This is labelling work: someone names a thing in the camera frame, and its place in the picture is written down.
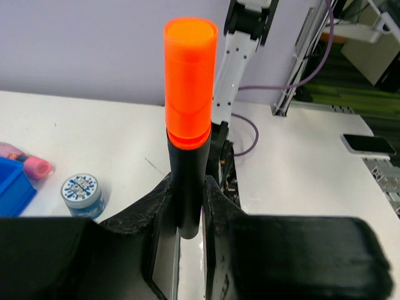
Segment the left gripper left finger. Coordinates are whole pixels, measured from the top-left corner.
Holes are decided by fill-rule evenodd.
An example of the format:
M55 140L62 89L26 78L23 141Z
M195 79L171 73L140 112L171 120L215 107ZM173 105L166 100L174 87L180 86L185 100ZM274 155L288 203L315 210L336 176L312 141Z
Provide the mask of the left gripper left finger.
M1 219L2 299L167 299L173 286L171 182L103 222Z

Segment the orange cap black highlighter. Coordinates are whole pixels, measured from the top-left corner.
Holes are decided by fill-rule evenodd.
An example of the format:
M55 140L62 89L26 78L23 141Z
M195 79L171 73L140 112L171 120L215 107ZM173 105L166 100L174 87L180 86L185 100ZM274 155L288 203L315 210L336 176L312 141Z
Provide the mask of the orange cap black highlighter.
M212 131L218 28L200 17L177 17L164 27L164 90L171 194L178 232L199 230Z

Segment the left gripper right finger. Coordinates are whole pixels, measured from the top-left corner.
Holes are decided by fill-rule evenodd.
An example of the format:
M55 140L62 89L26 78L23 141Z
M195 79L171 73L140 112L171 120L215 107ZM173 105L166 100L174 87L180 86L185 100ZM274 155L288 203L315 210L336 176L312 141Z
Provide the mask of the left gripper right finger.
M207 299L388 299L390 264L361 219L249 215L208 179Z

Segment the blue jar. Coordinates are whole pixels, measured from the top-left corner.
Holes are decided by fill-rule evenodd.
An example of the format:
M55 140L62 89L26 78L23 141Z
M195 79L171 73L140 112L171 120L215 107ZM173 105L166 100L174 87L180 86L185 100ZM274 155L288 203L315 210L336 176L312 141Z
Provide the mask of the blue jar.
M96 219L106 206L99 182L91 174L80 173L66 179L61 197L73 217Z

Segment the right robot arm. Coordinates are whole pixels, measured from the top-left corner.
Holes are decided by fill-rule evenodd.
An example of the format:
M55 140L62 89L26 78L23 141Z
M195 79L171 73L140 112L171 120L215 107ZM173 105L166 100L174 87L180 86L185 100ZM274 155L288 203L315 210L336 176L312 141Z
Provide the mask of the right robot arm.
M209 157L221 157L229 132L233 102L245 68L259 46L264 46L278 6L277 1L231 1L224 23L224 56L216 76Z

